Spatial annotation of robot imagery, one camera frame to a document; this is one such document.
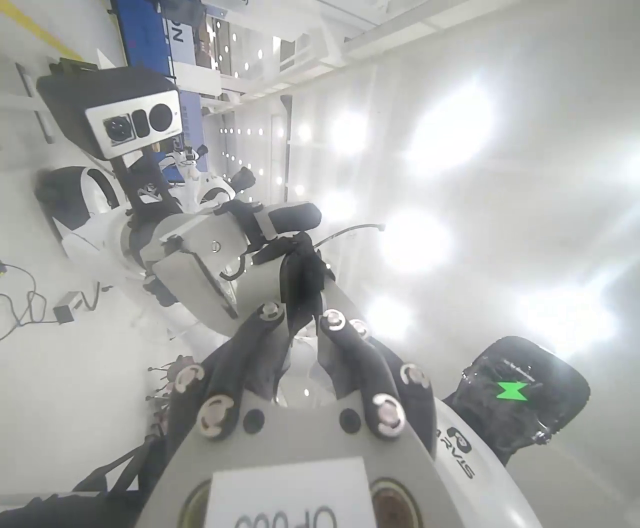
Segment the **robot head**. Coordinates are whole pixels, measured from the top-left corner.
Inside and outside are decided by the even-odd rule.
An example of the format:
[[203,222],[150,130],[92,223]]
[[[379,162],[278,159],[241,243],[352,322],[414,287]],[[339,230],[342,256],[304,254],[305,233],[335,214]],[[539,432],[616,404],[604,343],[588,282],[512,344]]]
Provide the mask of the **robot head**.
[[546,444],[586,405],[587,381],[560,358],[521,337],[504,337],[462,374],[447,403],[506,464]]

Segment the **green marker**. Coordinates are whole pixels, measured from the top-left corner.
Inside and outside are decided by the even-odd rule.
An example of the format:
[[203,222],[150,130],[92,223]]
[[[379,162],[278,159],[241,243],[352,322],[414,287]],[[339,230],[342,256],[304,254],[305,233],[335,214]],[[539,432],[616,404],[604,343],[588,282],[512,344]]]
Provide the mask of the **green marker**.
[[520,389],[528,385],[528,383],[522,383],[520,381],[498,381],[504,392],[501,392],[496,396],[498,399],[516,399],[520,401],[527,401],[521,393]]

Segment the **black handle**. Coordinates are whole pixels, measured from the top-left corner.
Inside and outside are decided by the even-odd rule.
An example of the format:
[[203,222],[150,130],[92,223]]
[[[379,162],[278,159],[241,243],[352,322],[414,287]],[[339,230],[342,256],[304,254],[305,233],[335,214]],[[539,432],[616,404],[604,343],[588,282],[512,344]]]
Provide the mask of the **black handle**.
[[308,231],[320,225],[322,213],[314,204],[305,202],[270,211],[269,220],[271,220],[276,233]]

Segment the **camera lens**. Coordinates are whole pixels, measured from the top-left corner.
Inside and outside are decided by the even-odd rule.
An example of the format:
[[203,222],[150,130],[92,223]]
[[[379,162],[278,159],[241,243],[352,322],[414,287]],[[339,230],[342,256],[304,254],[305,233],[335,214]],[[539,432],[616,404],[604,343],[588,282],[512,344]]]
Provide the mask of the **camera lens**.
[[122,142],[131,139],[131,123],[129,122],[129,118],[126,116],[120,115],[117,117],[111,117],[109,119],[105,119],[103,122],[107,135],[113,141]]

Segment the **metal screw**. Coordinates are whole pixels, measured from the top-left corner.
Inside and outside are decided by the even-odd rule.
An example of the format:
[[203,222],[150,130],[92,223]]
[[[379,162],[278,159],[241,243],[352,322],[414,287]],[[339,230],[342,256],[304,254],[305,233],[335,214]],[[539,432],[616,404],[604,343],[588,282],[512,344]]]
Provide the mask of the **metal screw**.
[[187,388],[194,380],[202,381],[204,379],[204,369],[200,365],[188,365],[183,368],[175,377],[173,387],[180,393],[184,394]]
[[428,388],[431,384],[431,381],[422,369],[413,363],[405,363],[402,365],[400,368],[400,378],[405,385],[414,383],[416,385],[422,385],[424,388]]
[[402,433],[406,415],[400,402],[389,394],[376,394],[373,403],[378,406],[378,431],[389,438]]
[[347,322],[344,314],[339,310],[334,310],[333,308],[329,308],[323,316],[326,317],[327,323],[329,323],[329,330],[333,330],[334,332],[342,330]]
[[281,308],[278,303],[265,303],[262,307],[262,313],[260,314],[260,318],[265,321],[272,321],[276,319],[281,313]]
[[352,327],[356,329],[356,332],[360,334],[361,338],[366,339],[369,337],[370,334],[367,323],[360,319],[352,319],[349,322],[351,323]]
[[220,424],[227,416],[227,410],[234,406],[234,401],[225,394],[209,398],[198,411],[198,428],[200,434],[207,438],[216,438],[221,432]]

